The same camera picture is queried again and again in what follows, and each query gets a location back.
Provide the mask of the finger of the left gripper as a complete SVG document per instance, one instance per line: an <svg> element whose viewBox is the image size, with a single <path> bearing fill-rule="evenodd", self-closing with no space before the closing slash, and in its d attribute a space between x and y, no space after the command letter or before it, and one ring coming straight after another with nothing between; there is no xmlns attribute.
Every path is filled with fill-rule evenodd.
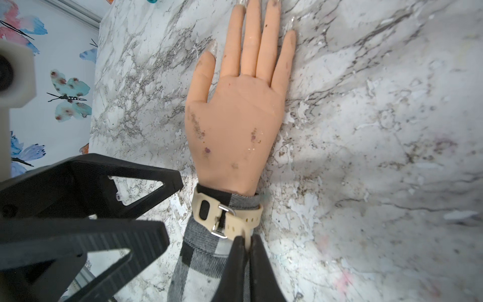
<svg viewBox="0 0 483 302"><path fill-rule="evenodd" d="M125 206L116 197L113 176L159 181L162 186ZM86 154L2 182L1 218L136 219L182 187L178 171Z"/></svg>
<svg viewBox="0 0 483 302"><path fill-rule="evenodd" d="M1 220L1 301L59 301L90 252L126 249L69 301L108 301L168 248L161 221Z"/></svg>

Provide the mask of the beige wrist watch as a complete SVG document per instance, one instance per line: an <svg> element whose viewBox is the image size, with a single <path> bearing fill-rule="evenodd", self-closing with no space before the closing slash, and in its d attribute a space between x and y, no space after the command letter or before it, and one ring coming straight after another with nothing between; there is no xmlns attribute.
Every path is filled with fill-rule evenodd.
<svg viewBox="0 0 483 302"><path fill-rule="evenodd" d="M197 189L192 198L192 212L198 224L220 239L234 241L243 237L247 251L251 248L252 231L259 226L263 211L262 205L255 210L234 210Z"/></svg>

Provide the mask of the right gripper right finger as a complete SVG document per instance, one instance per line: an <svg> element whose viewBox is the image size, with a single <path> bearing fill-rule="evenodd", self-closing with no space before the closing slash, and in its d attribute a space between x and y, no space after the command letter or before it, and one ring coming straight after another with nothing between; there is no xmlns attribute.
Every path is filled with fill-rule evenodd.
<svg viewBox="0 0 483 302"><path fill-rule="evenodd" d="M250 247L250 301L286 301L279 288L263 241L258 234L252 235Z"/></svg>

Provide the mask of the plaid sleeved forearm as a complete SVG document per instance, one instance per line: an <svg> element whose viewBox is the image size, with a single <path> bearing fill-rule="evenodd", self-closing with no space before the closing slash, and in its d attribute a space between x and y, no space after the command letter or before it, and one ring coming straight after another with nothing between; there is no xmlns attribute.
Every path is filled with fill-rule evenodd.
<svg viewBox="0 0 483 302"><path fill-rule="evenodd" d="M232 241L220 239L189 218L171 279L168 301L211 301L225 270Z"/></svg>

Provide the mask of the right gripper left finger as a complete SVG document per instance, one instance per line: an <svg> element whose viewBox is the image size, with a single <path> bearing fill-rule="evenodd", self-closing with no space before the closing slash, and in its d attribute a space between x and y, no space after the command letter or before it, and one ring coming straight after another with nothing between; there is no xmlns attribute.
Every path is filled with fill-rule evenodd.
<svg viewBox="0 0 483 302"><path fill-rule="evenodd" d="M247 262L248 253L245 248L245 239L242 236L237 236L231 246L218 289L212 299L213 302L244 300L244 280Z"/></svg>

